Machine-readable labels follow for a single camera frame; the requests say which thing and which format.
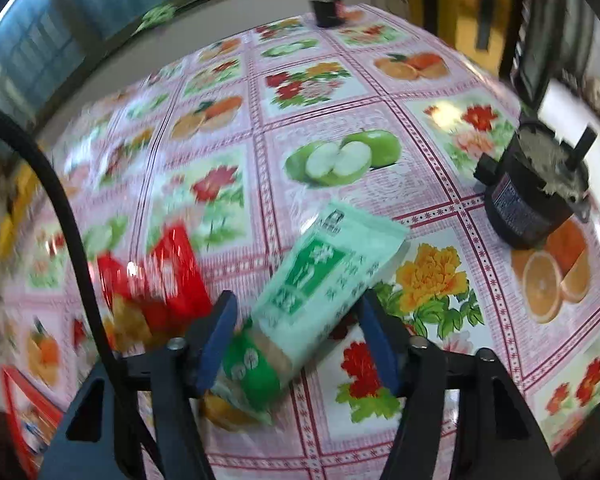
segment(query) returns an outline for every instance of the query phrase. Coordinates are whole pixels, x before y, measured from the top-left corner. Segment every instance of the label on container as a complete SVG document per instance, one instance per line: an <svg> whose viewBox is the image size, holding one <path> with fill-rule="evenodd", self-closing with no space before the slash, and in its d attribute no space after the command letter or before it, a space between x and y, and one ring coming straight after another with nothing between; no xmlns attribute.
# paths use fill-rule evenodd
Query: label on container
<svg viewBox="0 0 600 480"><path fill-rule="evenodd" d="M522 200L507 173L493 190L491 199L500 218L523 240L535 242L551 227L551 222Z"/></svg>

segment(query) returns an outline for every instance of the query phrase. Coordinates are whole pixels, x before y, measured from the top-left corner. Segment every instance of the table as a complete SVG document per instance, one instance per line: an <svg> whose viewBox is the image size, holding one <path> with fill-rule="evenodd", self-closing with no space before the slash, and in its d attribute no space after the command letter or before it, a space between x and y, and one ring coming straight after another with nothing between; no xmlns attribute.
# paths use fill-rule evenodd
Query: table
<svg viewBox="0 0 600 480"><path fill-rule="evenodd" d="M482 152L506 147L515 95L404 20L366 5L347 12L332 30L304 15L237 34L85 108L49 155L88 258L111 250L137 260L162 225L183 219L212 299L234 291L244 317L327 201L389 216L410 226L411 248L378 285L382 304L445 349L493 348L560 449L600 402L600 215L568 222L542 250L512 252L472 173ZM344 177L309 176L289 161L325 142L340 157L358 132L347 141L370 146L372 158L347 159ZM44 198L17 253L4 291L12 359L66 408L94 354ZM435 478L448 475L457 398L448 392ZM400 406L359 327L344 324L290 386L273 426L229 433L201 420L200 430L218 478L378 478Z"/></svg>

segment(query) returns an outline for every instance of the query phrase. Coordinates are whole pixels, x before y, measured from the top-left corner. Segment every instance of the printed green apple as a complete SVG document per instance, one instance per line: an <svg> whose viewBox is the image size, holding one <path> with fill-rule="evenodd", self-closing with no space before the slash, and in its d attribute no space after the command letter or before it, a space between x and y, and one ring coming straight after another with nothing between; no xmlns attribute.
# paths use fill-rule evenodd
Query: printed green apple
<svg viewBox="0 0 600 480"><path fill-rule="evenodd" d="M324 144L323 140L314 140L314 142L309 142L289 155L285 162L285 171L288 177L296 182L314 184L314 181L306 174L306 162L309 156Z"/></svg>
<svg viewBox="0 0 600 480"><path fill-rule="evenodd" d="M384 168L395 164L400 158L400 141L386 130L367 130L349 134L342 141L342 146L350 142L362 142L371 149L371 167Z"/></svg>
<svg viewBox="0 0 600 480"><path fill-rule="evenodd" d="M364 142L353 141L339 148L335 142L326 144L307 159L306 172L324 186L345 186L362 177L371 167L371 149Z"/></svg>

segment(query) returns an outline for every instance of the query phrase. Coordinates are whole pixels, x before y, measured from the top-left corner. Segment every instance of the black pot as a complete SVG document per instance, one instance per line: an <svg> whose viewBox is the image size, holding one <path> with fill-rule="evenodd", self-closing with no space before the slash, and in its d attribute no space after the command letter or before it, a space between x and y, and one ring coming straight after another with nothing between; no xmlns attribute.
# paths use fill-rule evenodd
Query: black pot
<svg viewBox="0 0 600 480"><path fill-rule="evenodd" d="M314 9L315 24L320 28L337 27L344 23L338 8L342 0L309 0Z"/></svg>
<svg viewBox="0 0 600 480"><path fill-rule="evenodd" d="M520 145L518 133L523 129L550 137L564 150L568 164L571 161L573 166L573 177L580 179L585 190L589 189L589 171L582 158L596 136L588 128L573 148L564 141L558 144L555 133L539 121L527 121L511 137L499 162L482 154L474 177L487 186L484 193L487 217L498 236L515 249L536 247L572 214L587 222L590 213L586 192L579 199L565 200L557 193L543 191L546 182L531 165L533 155L525 154Z"/></svg>

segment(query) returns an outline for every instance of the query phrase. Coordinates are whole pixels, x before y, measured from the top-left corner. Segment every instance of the red flower print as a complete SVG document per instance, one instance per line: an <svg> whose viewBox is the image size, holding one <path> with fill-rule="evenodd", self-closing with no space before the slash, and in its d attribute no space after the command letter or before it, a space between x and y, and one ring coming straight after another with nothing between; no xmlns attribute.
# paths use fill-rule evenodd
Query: red flower print
<svg viewBox="0 0 600 480"><path fill-rule="evenodd" d="M576 390L576 398L580 406L584 406L593 397L596 384L600 382L600 357L596 357L587 366L587 373Z"/></svg>
<svg viewBox="0 0 600 480"><path fill-rule="evenodd" d="M222 186L233 184L235 182L234 173L238 170L238 166L230 168L219 166L214 170L209 171L206 176L197 181L191 186L190 191L195 193L196 199L199 202L210 202L215 200Z"/></svg>
<svg viewBox="0 0 600 480"><path fill-rule="evenodd" d="M351 397L361 399L362 397L378 396L378 390L382 384L366 343L352 343L344 351L344 361L340 367L346 371L349 377L355 378L349 387Z"/></svg>
<svg viewBox="0 0 600 480"><path fill-rule="evenodd" d="M301 88L302 83L300 81L294 81L288 85L281 86L278 88L277 92L281 99L291 99L299 94Z"/></svg>
<svg viewBox="0 0 600 480"><path fill-rule="evenodd" d="M362 31L363 34L370 34L376 36L382 32L382 25L374 25L373 27L366 28Z"/></svg>
<svg viewBox="0 0 600 480"><path fill-rule="evenodd" d="M64 235L62 233L58 233L56 236L54 236L54 245L56 248L64 247L64 244Z"/></svg>
<svg viewBox="0 0 600 480"><path fill-rule="evenodd" d="M354 326L357 322L358 320L356 319L355 314L348 312L345 317L340 320L336 327L331 330L329 339L333 339L334 341L342 341L349 333L349 328Z"/></svg>
<svg viewBox="0 0 600 480"><path fill-rule="evenodd" d="M222 63L222 65L218 65L214 68L213 72L222 72L224 70L227 70L228 68L231 68L233 65L238 64L238 62L234 59L233 61L227 61L226 63Z"/></svg>
<svg viewBox="0 0 600 480"><path fill-rule="evenodd" d="M87 338L84 323L80 319L74 319L74 350Z"/></svg>
<svg viewBox="0 0 600 480"><path fill-rule="evenodd" d="M562 401L567 397L569 397L569 383L562 383L555 389L554 394L546 404L546 410L549 412L549 415L555 415L558 413L560 411Z"/></svg>
<svg viewBox="0 0 600 480"><path fill-rule="evenodd" d="M469 123L479 132L490 132L491 121L498 118L498 114L491 110L491 105L488 106L469 106L466 112L462 115L462 120Z"/></svg>
<svg viewBox="0 0 600 480"><path fill-rule="evenodd" d="M289 79L289 73L280 72L279 74L266 76L265 81L267 82L267 86L269 88L277 88L278 86L282 85L282 83L285 82L287 79Z"/></svg>

